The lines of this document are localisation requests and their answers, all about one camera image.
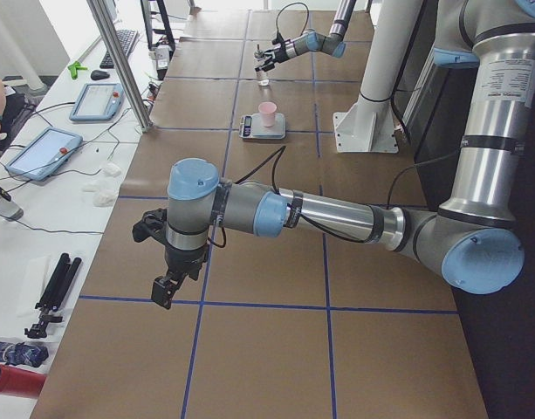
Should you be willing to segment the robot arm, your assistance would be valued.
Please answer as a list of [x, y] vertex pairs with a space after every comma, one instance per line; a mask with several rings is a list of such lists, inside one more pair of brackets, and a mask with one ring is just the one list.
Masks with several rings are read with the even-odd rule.
[[295, 228], [352, 244], [378, 244], [411, 258], [447, 284], [473, 294], [501, 290], [520, 274], [525, 251], [514, 233], [511, 188], [535, 96], [535, 1], [439, 1], [432, 63], [475, 68], [459, 145], [442, 161], [454, 167], [445, 201], [430, 211], [388, 189], [404, 172], [410, 146], [380, 135], [399, 72], [414, 43], [421, 1], [387, 1], [352, 108], [331, 120], [329, 142], [313, 165], [318, 187], [298, 191], [305, 165], [287, 168], [280, 186], [252, 169], [223, 177], [198, 158], [176, 162], [167, 206], [147, 212], [134, 237], [163, 245], [166, 272], [151, 299], [166, 307], [185, 279], [198, 279], [212, 228], [276, 237]]
[[279, 16], [285, 9], [298, 4], [303, 5], [306, 9], [305, 24], [307, 24], [310, 11], [303, 2], [288, 3], [278, 12], [275, 22], [275, 38], [271, 41], [273, 47], [267, 50], [257, 48], [254, 52], [257, 62], [255, 72], [259, 78], [266, 77], [267, 72], [274, 69], [276, 64], [282, 64], [307, 52], [323, 52], [335, 58], [340, 58], [344, 54], [346, 49], [344, 38], [356, 1], [346, 0], [340, 2], [328, 35], [320, 34], [304, 25], [302, 33], [297, 38], [284, 39], [278, 25]]

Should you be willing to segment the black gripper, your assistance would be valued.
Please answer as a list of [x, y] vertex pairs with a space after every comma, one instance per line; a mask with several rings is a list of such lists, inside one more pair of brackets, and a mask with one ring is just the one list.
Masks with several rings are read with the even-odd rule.
[[276, 64], [284, 63], [290, 59], [296, 58], [296, 38], [283, 39], [275, 38], [271, 41], [273, 47], [268, 50], [254, 51], [255, 58], [268, 58], [269, 61], [258, 63], [255, 67], [256, 72], [268, 72], [275, 68]]
[[152, 286], [151, 299], [156, 305], [169, 310], [174, 295], [180, 289], [186, 277], [197, 281], [202, 265], [208, 261], [209, 246], [193, 250], [181, 250], [168, 244], [165, 247], [165, 261], [167, 272], [157, 277]]

